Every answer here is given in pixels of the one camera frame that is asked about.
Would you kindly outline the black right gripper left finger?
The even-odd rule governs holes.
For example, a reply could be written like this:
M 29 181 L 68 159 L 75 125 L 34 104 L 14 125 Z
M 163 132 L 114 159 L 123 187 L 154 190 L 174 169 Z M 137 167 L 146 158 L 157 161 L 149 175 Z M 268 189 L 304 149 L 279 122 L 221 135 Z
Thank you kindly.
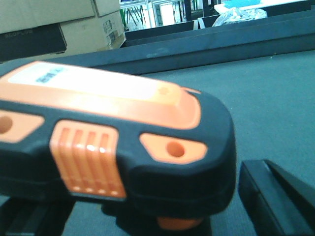
M 8 198 L 0 205 L 2 236 L 61 236 L 74 201 L 37 202 Z

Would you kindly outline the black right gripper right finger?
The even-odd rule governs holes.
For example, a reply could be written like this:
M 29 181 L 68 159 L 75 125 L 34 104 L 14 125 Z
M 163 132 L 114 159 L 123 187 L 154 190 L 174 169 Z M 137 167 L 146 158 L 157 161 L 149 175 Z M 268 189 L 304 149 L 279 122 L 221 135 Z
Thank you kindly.
M 315 234 L 315 189 L 271 160 L 242 162 L 238 194 L 258 236 Z

